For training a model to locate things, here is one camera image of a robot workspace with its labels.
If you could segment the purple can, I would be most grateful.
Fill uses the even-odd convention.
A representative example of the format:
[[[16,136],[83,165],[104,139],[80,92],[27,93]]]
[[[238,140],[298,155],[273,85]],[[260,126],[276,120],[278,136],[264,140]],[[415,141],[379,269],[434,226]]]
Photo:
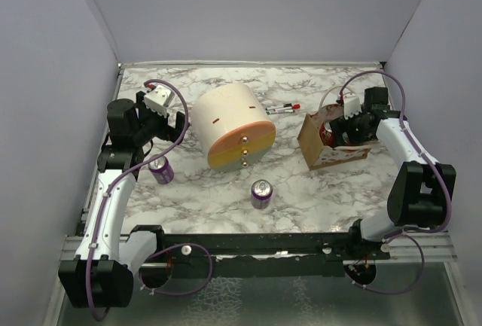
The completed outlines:
[[[256,209],[265,209],[269,206],[273,195],[272,184],[260,179],[255,181],[251,186],[251,203]]]
[[[148,164],[148,169],[158,184],[168,184],[174,179],[174,171],[166,156],[155,155]]]

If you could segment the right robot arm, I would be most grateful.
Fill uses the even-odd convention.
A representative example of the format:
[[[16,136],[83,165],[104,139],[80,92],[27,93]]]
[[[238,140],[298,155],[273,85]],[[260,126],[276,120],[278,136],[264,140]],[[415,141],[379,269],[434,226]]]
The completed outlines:
[[[389,151],[398,174],[386,210],[357,223],[358,232],[346,240],[347,253],[362,259],[373,242],[389,241],[403,233],[438,233],[450,220],[456,170],[440,163],[410,129],[403,110],[389,104],[385,87],[371,87],[360,99],[340,94],[341,115],[330,122],[336,145],[363,145],[377,140]]]

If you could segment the red can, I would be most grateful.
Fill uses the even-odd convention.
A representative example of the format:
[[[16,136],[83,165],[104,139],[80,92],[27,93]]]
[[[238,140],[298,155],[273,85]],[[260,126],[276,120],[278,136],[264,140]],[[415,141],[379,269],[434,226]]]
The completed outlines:
[[[329,122],[325,122],[321,125],[319,136],[325,146],[334,147],[335,138]]]

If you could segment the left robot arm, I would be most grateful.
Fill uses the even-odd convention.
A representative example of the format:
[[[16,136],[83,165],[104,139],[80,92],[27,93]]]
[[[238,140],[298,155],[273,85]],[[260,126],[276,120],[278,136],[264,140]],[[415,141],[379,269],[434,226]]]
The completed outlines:
[[[61,261],[58,271],[75,308],[127,306],[144,259],[159,261],[166,253],[159,226],[138,226],[125,243],[120,237],[127,203],[148,157],[144,146],[154,139],[177,145],[185,134],[183,113],[177,113],[174,126],[168,122],[167,108],[176,94],[161,87],[107,106],[108,133],[97,158],[90,219],[74,257]]]

